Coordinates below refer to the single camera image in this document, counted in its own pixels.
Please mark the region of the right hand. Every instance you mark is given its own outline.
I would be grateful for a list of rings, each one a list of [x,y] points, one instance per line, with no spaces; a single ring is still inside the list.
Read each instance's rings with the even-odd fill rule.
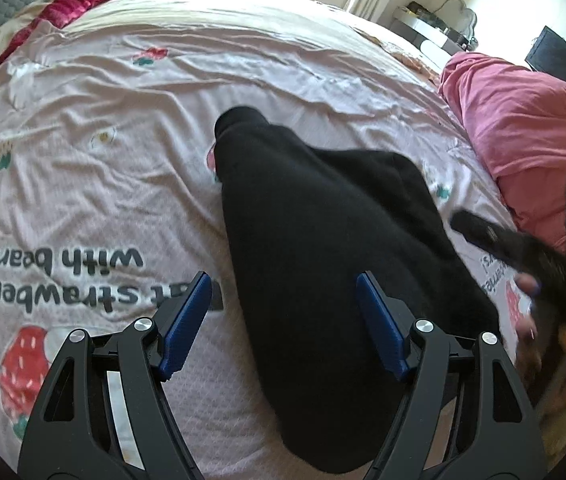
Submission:
[[[533,406],[539,404],[545,389],[551,382],[553,362],[545,362],[548,353],[546,337],[539,332],[533,315],[537,308],[532,306],[515,324],[517,346],[515,368],[530,397]]]

